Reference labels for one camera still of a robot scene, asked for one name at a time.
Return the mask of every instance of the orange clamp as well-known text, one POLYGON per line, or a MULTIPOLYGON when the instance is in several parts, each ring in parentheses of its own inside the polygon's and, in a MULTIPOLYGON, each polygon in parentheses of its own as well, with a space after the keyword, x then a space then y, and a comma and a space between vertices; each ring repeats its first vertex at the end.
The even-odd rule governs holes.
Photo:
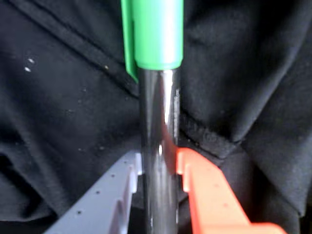
POLYGON ((178 149, 177 173, 189 194, 194 234, 285 234, 275 224, 252 224, 222 171, 199 153, 178 149))

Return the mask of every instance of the black fabric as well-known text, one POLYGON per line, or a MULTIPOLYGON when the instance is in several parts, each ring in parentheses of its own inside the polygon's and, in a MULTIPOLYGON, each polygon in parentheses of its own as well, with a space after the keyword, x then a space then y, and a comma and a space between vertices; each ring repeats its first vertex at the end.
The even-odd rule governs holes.
MULTIPOLYGON (((179 144, 223 170, 251 221, 293 234, 311 201, 311 17, 310 0, 185 0, 179 144)), ((119 0, 0 1, 0 232, 42 232, 139 149, 137 97, 119 0)), ((130 233, 143 212, 139 187, 130 233)))

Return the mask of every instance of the metal rod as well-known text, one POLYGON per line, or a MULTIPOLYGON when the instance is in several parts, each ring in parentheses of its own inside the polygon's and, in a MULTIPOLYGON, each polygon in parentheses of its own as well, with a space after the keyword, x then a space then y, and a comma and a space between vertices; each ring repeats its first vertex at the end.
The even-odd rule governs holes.
POLYGON ((139 69, 140 119, 148 234, 176 234, 177 70, 139 69))

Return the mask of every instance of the gray plastic bracket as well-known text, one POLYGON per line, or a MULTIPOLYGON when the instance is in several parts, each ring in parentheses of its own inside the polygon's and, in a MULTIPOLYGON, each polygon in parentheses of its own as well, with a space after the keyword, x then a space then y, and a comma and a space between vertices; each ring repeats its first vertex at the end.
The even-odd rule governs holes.
POLYGON ((126 234, 141 174, 141 154, 128 152, 44 234, 126 234))

